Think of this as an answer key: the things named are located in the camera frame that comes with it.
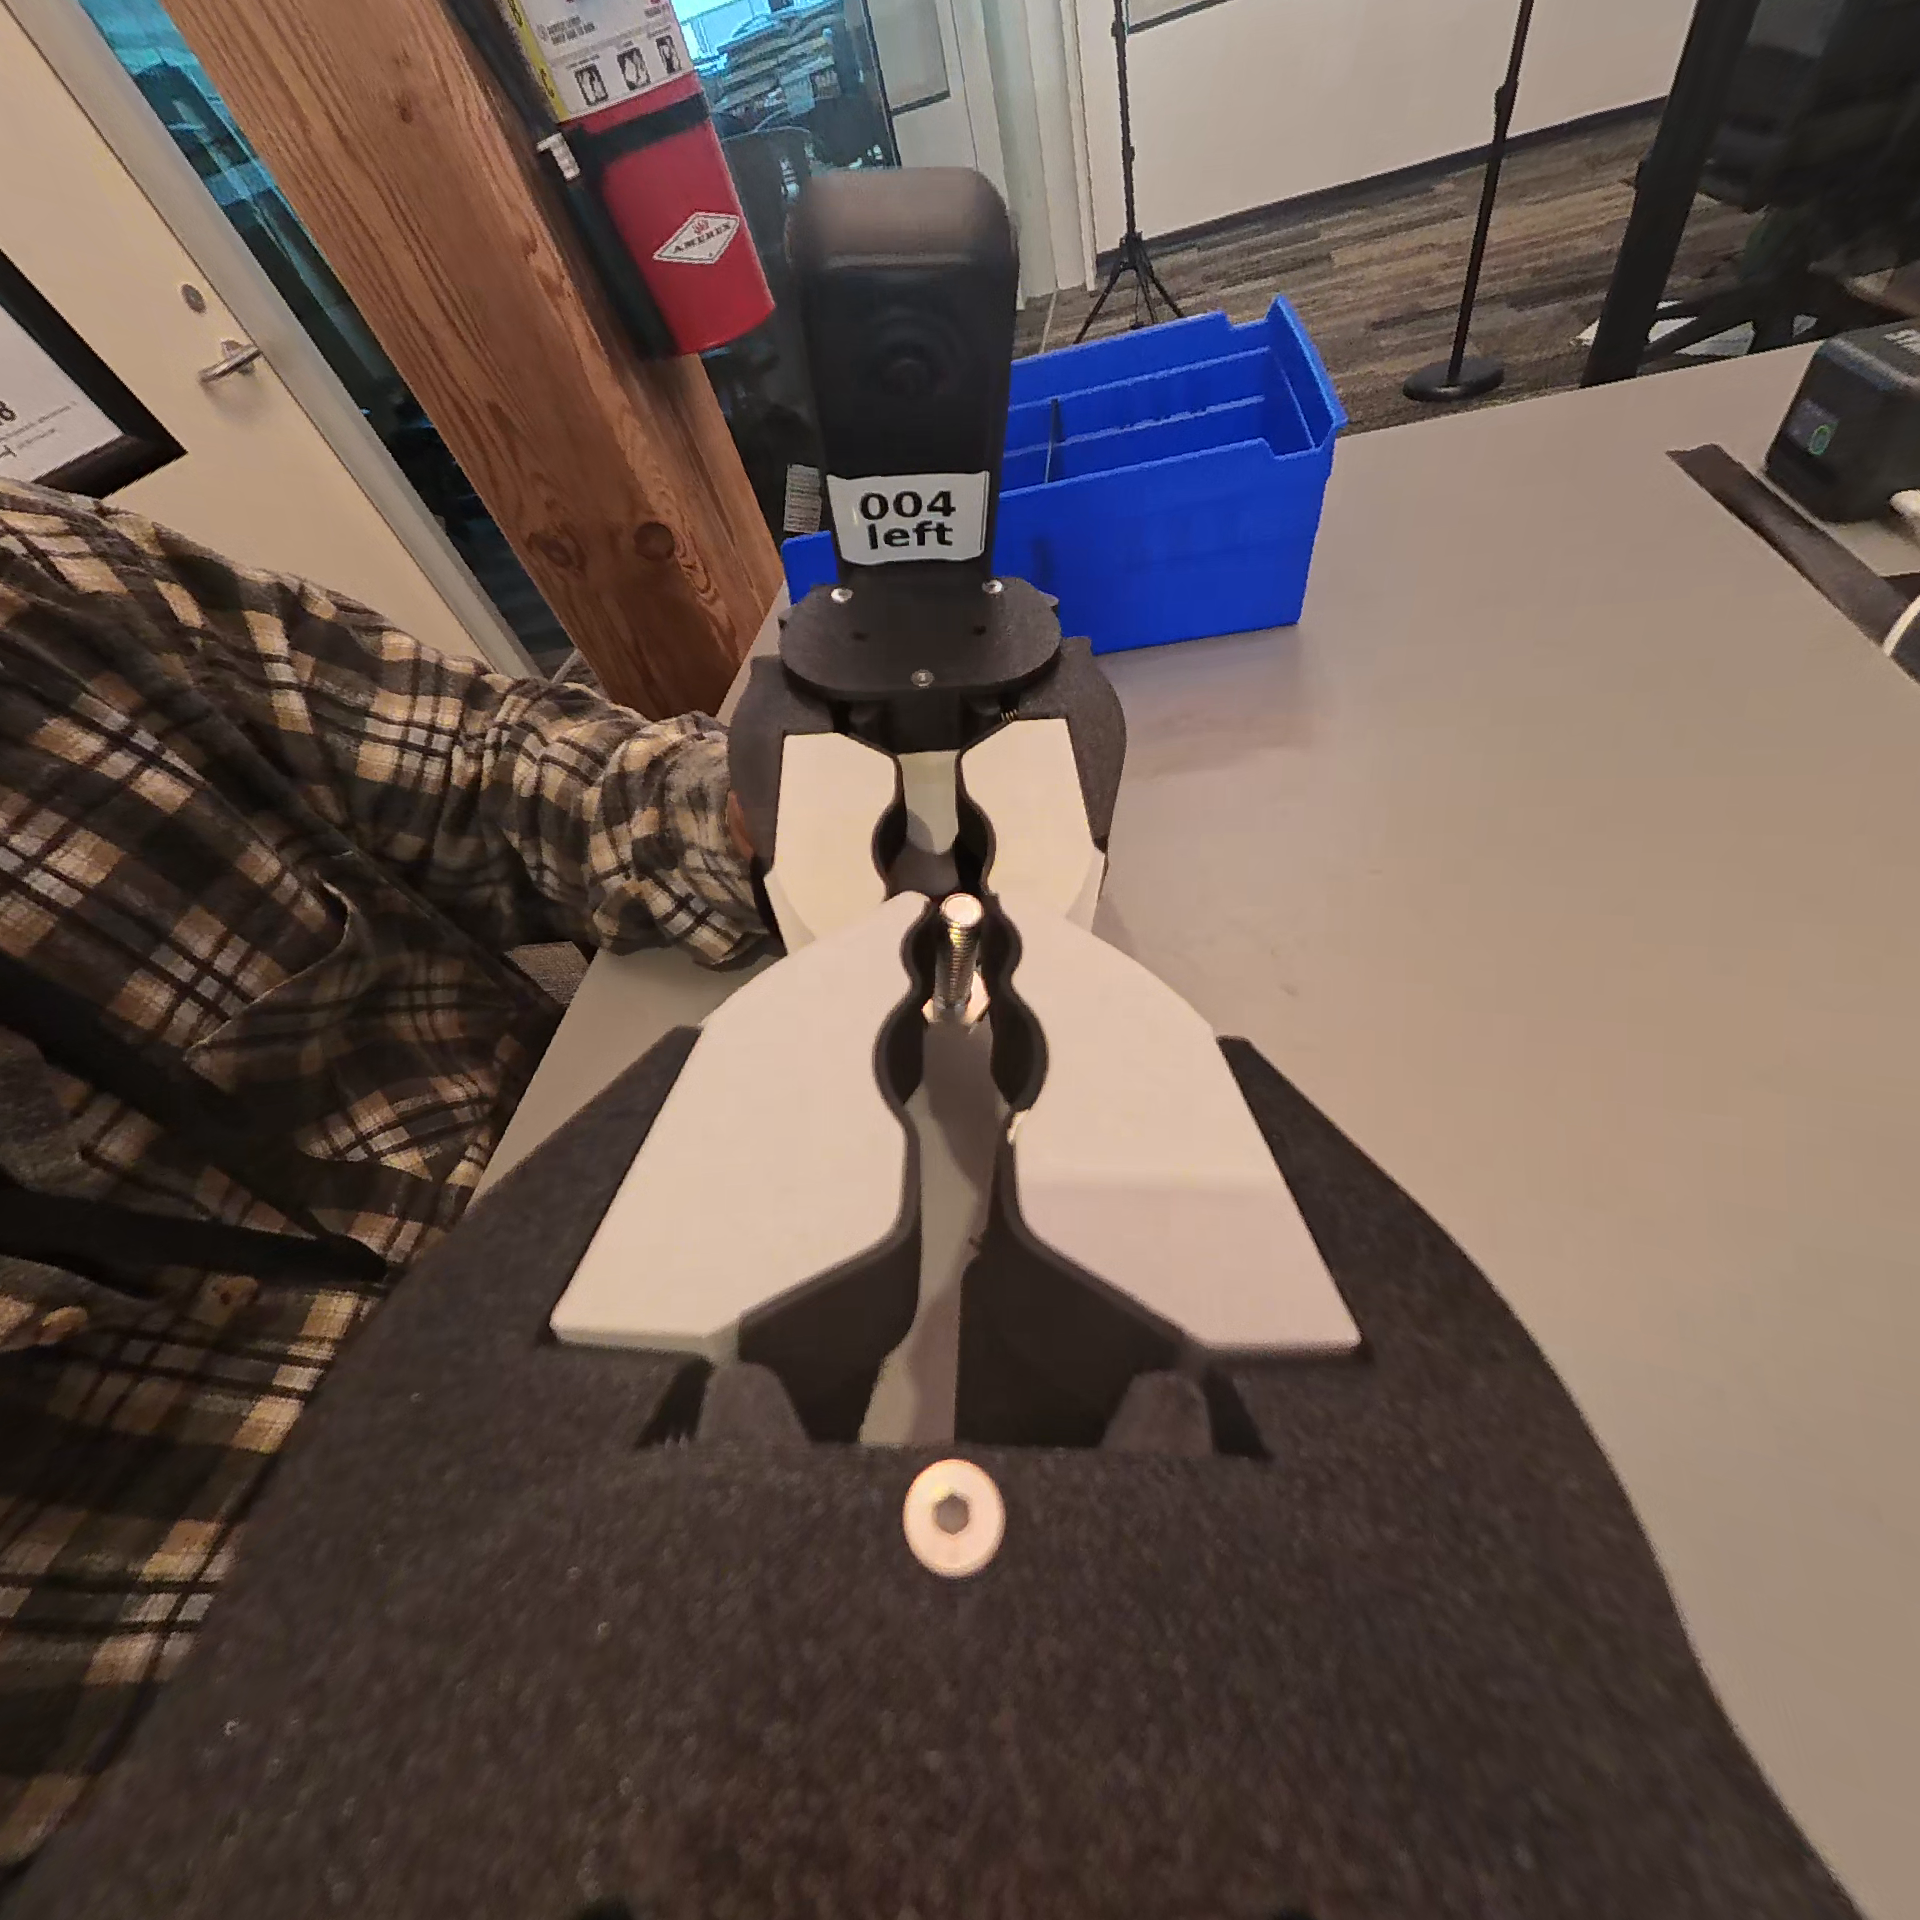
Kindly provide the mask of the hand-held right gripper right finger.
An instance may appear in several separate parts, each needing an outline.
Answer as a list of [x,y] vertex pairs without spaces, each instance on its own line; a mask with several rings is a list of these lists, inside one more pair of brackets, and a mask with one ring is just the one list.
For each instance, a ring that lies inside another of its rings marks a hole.
[[1259,1445],[1240,1381],[1364,1336],[1252,1101],[1265,1068],[1088,929],[993,901],[1006,1104],[971,1252],[975,1445]]

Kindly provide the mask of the black metal pole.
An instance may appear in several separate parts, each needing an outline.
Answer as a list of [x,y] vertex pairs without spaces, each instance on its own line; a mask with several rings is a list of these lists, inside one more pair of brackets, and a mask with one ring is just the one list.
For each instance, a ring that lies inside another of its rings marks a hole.
[[1579,387],[1634,378],[1667,290],[1757,2],[1693,2],[1666,107],[1635,174]]

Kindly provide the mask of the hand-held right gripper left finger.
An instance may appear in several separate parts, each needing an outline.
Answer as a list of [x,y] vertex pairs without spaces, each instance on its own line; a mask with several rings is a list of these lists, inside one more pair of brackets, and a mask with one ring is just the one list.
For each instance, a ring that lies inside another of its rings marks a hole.
[[922,1282],[922,929],[902,893],[697,1029],[547,1329],[570,1348],[750,1364],[855,1443]]

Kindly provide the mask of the blue plastic bin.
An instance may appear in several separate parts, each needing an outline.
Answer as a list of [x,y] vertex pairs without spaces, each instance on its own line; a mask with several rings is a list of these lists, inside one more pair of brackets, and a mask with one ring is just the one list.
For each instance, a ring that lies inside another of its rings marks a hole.
[[1098,656],[1292,626],[1343,425],[1283,297],[1016,356],[991,571]]

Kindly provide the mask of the black framed wall picture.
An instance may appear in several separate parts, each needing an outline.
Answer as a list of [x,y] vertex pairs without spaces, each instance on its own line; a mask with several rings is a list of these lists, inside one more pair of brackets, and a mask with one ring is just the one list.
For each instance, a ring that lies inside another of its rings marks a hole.
[[2,256],[2,477],[108,498],[186,458],[7,255]]

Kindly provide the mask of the wooden post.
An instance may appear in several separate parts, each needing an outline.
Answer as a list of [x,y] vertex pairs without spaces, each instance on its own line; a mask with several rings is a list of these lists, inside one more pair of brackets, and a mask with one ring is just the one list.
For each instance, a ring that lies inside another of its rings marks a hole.
[[503,7],[168,11],[608,695],[717,715],[776,546],[704,364],[592,267]]

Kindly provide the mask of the person's left forearm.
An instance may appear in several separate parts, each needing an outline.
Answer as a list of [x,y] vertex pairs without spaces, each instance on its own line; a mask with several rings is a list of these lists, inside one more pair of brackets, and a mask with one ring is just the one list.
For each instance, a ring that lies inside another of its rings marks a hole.
[[679,948],[705,969],[772,937],[707,716],[641,720],[582,684],[434,655],[389,661],[339,740],[358,841],[490,948]]

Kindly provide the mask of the black power station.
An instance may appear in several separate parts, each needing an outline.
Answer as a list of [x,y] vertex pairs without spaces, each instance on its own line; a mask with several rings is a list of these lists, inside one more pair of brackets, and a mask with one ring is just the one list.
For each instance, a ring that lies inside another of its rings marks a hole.
[[1859,329],[1812,351],[1763,456],[1766,478],[1833,525],[1879,518],[1917,491],[1917,322]]

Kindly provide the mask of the black marker sign stand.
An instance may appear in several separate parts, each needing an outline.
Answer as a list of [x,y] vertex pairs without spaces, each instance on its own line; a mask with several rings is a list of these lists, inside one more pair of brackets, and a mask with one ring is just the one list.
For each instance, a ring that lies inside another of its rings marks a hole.
[[1446,356],[1409,373],[1403,378],[1403,397],[1426,407],[1456,407],[1479,400],[1504,384],[1504,363],[1498,356],[1473,355],[1473,322],[1479,282],[1489,247],[1504,163],[1510,147],[1514,115],[1519,101],[1524,55],[1535,2],[1517,2],[1510,30],[1506,62],[1494,92],[1492,133],[1481,165],[1479,194],[1472,238],[1459,277],[1459,293],[1452,325],[1452,342]]

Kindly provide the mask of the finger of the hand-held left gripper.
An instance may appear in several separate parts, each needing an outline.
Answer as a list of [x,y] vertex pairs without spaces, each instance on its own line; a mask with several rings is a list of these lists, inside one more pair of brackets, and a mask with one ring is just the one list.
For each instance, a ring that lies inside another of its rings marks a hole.
[[893,757],[842,732],[789,732],[769,863],[783,950],[803,950],[875,914],[890,898],[884,830],[899,812]]
[[1019,719],[960,752],[960,801],[985,830],[981,883],[999,912],[1093,929],[1108,856],[1096,844],[1065,719]]

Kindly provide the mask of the black tripod light stand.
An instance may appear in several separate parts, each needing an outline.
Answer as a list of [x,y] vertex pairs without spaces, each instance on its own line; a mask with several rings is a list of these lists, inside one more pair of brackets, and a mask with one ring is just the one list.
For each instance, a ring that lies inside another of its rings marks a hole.
[[1116,64],[1116,122],[1120,163],[1121,232],[1091,306],[1072,337],[1072,347],[1089,340],[1093,325],[1116,306],[1121,288],[1132,288],[1127,330],[1144,330],[1185,319],[1185,313],[1165,287],[1140,231],[1138,151],[1134,141],[1134,102],[1130,75],[1130,7],[1112,2],[1112,44]]

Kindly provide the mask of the white door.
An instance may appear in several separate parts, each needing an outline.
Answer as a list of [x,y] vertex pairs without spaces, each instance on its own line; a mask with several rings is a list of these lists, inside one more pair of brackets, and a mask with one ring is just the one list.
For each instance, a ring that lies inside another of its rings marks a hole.
[[120,505],[532,671],[80,5],[2,7],[2,174],[5,259],[182,448]]

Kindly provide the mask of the person's plaid shirt torso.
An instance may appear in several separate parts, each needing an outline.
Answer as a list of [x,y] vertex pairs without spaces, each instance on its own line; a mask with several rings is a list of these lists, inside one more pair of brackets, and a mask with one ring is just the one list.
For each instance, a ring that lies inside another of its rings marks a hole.
[[492,948],[341,801],[389,661],[495,672],[19,484],[2,602],[11,1881],[182,1666],[355,1325],[467,1210],[559,1024],[516,953],[587,946]]

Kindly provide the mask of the red fire extinguisher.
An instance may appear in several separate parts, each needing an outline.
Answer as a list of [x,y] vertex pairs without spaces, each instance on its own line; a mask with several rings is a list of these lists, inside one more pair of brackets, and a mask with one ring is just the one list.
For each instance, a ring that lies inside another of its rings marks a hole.
[[615,313],[655,360],[773,316],[705,86],[669,2],[503,2],[552,163]]

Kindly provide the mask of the silver hex bolt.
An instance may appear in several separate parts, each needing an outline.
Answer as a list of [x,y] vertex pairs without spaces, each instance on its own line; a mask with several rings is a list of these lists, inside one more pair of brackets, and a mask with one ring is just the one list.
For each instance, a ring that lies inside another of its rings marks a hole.
[[990,989],[981,973],[988,923],[988,907],[975,894],[950,893],[938,902],[929,995],[923,1000],[929,1026],[971,1031],[988,1018]]

